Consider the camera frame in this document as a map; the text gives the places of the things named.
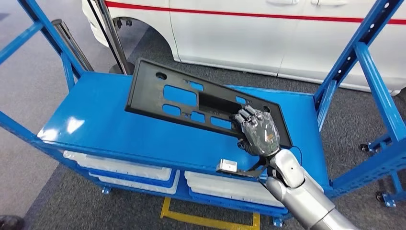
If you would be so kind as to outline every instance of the red stripe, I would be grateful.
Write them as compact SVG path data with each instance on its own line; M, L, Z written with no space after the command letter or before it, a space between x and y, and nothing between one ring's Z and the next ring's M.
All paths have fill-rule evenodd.
M295 20L311 20L311 21L328 21L328 22L345 22L345 23L360 23L363 18L341 18L341 17L318 17L318 16L298 16L298 15L280 15L280 14L262 14L262 13L238 13L238 12L223 12L223 11L201 11L190 9L177 9L156 6L143 6L133 5L127 3L119 3L106 1L108 7L129 8L147 11L168 11L168 12L182 12L182 13L201 13L201 14L215 14L215 15L231 15L231 16L244 16L244 17L259 17L259 18L281 18L281 19L295 19ZM405 19L391 19L388 24L405 25Z

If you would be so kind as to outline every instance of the blue shelf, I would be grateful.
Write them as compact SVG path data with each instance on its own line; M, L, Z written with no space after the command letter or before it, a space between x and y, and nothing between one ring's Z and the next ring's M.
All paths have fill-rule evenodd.
M231 209L246 211L246 212L258 212L263 215L274 216L274 217L281 217L284 214L288 213L287 209L281 208L281 207L272 207L272 206L267 206L267 205L232 200L232 199L215 197L215 196L210 196L210 195L196 194L197 196L191 196L190 188L187 185L187 181L185 179L183 171L181 171L181 173L180 173L178 187L177 187L176 193L173 195L154 192L154 191L148 191L148 190L144 190L144 189L132 188L132 187L127 187L127 186L122 186L122 185L117 185L117 184L110 184L110 183L105 183L105 182L100 182L100 181L95 181L95 184L97 184L101 187L107 186L107 187L111 187L111 188L131 190L131 191L135 191L135 192L147 193L147 194L152 194L152 195L157 195L157 196L166 196L166 197L171 197L171 198L175 198L175 199L179 199L179 200L185 200L185 201L190 201L190 202L204 204L204 205L215 205L215 206L231 208Z
M248 169L258 160L226 135L124 111L131 77L87 72L82 75L38 133L43 147L101 157L216 174L221 158ZM231 86L281 105L302 165L329 189L327 169L311 94ZM300 159L300 152L292 148Z

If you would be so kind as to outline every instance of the circular hole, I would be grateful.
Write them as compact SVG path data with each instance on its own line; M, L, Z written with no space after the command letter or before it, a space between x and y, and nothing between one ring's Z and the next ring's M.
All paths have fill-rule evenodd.
M267 107L267 106L264 106L264 110L265 110L266 112L268 112L268 113L271 112L271 109L270 109L269 107Z
M168 78L165 73L161 73L161 72L157 72L155 74L155 77L157 77L160 80L166 80L166 78Z

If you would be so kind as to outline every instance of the white car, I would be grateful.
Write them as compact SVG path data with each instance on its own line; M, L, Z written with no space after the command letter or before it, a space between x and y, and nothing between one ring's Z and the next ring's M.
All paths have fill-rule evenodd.
M112 18L157 30L173 59L320 83L375 0L108 0ZM83 12L107 46L87 0ZM370 51L392 95L406 87L406 6ZM368 91L359 64L342 87Z

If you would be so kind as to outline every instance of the yellow floor marking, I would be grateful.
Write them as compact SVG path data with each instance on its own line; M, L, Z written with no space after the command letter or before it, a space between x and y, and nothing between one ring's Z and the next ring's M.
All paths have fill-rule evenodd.
M168 217L181 222L225 230L259 230L259 213L253 214L252 225L245 225L169 211L169 205L170 198L166 197L162 205L161 218Z

